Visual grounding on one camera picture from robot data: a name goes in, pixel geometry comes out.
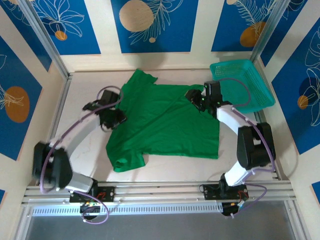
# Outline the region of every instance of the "floral illustration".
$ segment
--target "floral illustration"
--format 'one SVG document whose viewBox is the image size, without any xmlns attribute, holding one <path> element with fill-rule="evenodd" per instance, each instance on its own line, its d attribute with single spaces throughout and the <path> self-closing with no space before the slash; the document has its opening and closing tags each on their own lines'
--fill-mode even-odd
<svg viewBox="0 0 320 240">
<path fill-rule="evenodd" d="M 278 0 L 264 0 L 261 7 L 258 7 L 256 0 L 226 0 L 229 5 L 238 8 L 241 18 L 245 19 L 247 25 L 240 37 L 240 44 L 243 47 L 252 48 L 263 31 L 266 21 Z M 283 17 L 288 19 L 290 11 L 298 11 L 305 0 L 291 0 Z"/>
<path fill-rule="evenodd" d="M 25 15 L 21 11 L 20 7 L 18 6 L 17 0 L 1 0 L 3 4 L 10 10 L 12 15 L 23 22 L 25 25 L 30 26 L 28 20 L 26 19 Z"/>
<path fill-rule="evenodd" d="M 311 107 L 311 126 L 320 125 L 320 27 L 314 33 L 305 56 L 308 77 L 299 88 L 298 106 L 304 110 Z"/>
<path fill-rule="evenodd" d="M 6 55 L 0 55 L 0 70 L 5 65 L 6 59 Z M 23 123 L 28 117 L 29 105 L 28 94 L 22 87 L 12 86 L 5 91 L 0 85 L 0 110 L 5 108 L 6 114 L 12 121 Z"/>
<path fill-rule="evenodd" d="M 82 37 L 83 33 L 77 24 L 85 16 L 69 10 L 69 0 L 34 0 L 32 5 L 50 35 L 60 41 L 68 38 L 67 33 Z"/>
<path fill-rule="evenodd" d="M 170 13 L 178 9 L 184 0 L 130 0 L 119 12 L 120 22 L 132 34 L 130 45 L 136 42 L 155 43 L 157 37 L 170 26 Z"/>
</svg>

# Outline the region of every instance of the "wall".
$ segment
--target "wall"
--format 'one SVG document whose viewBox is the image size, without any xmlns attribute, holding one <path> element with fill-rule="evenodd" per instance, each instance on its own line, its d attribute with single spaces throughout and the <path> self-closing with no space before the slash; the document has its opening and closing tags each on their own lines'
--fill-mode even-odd
<svg viewBox="0 0 320 240">
<path fill-rule="evenodd" d="M 305 69 L 307 69 L 307 67 L 305 66 L 305 58 L 301 57 L 299 62 L 299 60 L 297 61 L 294 57 L 297 51 L 299 51 L 298 46 L 304 39 L 304 41 L 311 41 L 311 38 L 308 37 L 310 35 L 308 35 L 308 32 L 313 28 L 314 24 L 319 21 L 319 13 L 320 2 L 318 0 L 308 0 L 264 69 L 267 80 L 270 83 L 273 81 L 270 86 L 274 96 L 277 98 L 275 106 L 264 110 L 267 121 L 272 127 L 277 160 L 281 161 L 284 173 L 292 183 L 304 220 L 314 240 L 319 239 L 320 236 L 320 205 L 314 195 L 311 184 L 320 180 L 320 145 L 314 146 L 307 151 L 304 151 L 300 146 L 301 144 L 310 144 L 312 141 L 319 141 L 319 137 L 314 139 L 312 134 L 309 134 L 310 138 L 308 140 L 297 144 L 299 142 L 297 140 L 298 136 L 294 135 L 294 140 L 291 131 L 300 131 L 301 136 L 303 136 L 305 124 L 299 121 L 310 120 L 309 114 L 311 107 L 304 106 L 306 107 L 304 108 L 302 106 L 302 109 L 298 108 L 298 90 L 294 90 L 296 82 L 303 81 L 303 78 L 300 78 L 300 74 L 306 74 Z M 307 51 L 308 48 L 303 51 L 303 54 L 306 55 Z M 299 68 L 300 66 L 301 68 L 304 66 L 304 70 L 296 71 L 297 66 Z M 280 85 L 286 88 L 285 93 L 280 92 Z M 288 98 L 292 96 L 295 98 L 295 111 L 299 116 L 293 120 L 290 119 L 288 115 L 286 117 L 284 115 L 284 112 L 286 113 L 288 111 L 289 106 L 286 107 L 287 103 L 283 100 L 282 94 L 286 94 Z M 282 105 L 280 105 L 279 102 L 280 98 L 282 99 Z M 288 126 L 288 123 L 292 121 L 295 121 L 297 124 L 297 129 L 295 130 L 294 126 L 290 125 L 290 128 Z M 305 131 L 307 132 L 309 129 L 318 133 L 320 126 L 310 126 L 309 124 L 308 129 L 305 129 Z"/>
<path fill-rule="evenodd" d="M 0 70 L 0 85 L 8 93 L 5 86 L 15 81 L 16 86 L 25 86 L 29 98 L 29 113 L 27 112 L 27 120 L 24 123 L 17 122 L 19 120 L 16 117 L 21 116 L 19 115 L 22 114 L 21 112 L 15 116 L 9 113 L 11 107 L 19 106 L 19 104 L 11 102 L 10 108 L 3 107 L 0 109 L 0 124 L 9 129 L 7 131 L 1 129 L 0 135 L 2 143 L 0 153 L 5 154 L 0 154 L 0 189 L 5 191 L 2 201 L 0 201 L 0 239 L 7 240 L 10 239 L 10 234 L 15 227 L 26 186 L 32 180 L 33 148 L 38 141 L 47 140 L 64 80 L 53 64 L 49 68 L 45 67 L 46 64 L 42 61 L 45 56 L 35 55 L 35 50 L 27 44 L 3 7 L 3 5 L 0 6 L 0 37 L 1 41 L 3 39 L 6 44 L 3 41 L 1 42 L 0 55 L 6 48 L 11 49 L 13 53 L 6 57 L 6 63 Z M 35 89 L 40 91 L 39 98 L 38 96 L 35 98 Z M 18 138 L 21 138 L 21 136 L 18 136 L 19 132 L 15 134 L 15 131 L 20 129 L 28 120 L 30 120 L 28 124 L 23 127 L 26 134 L 22 135 L 21 145 L 17 146 L 15 143 L 18 144 Z M 3 144 L 6 139 L 9 146 Z M 18 149 L 18 152 L 11 155 L 5 148 Z"/>
<path fill-rule="evenodd" d="M 76 72 L 207 69 L 219 61 L 249 58 L 276 1 L 36 0 L 32 4 L 67 68 Z M 66 9 L 74 12 L 63 12 Z"/>
</svg>

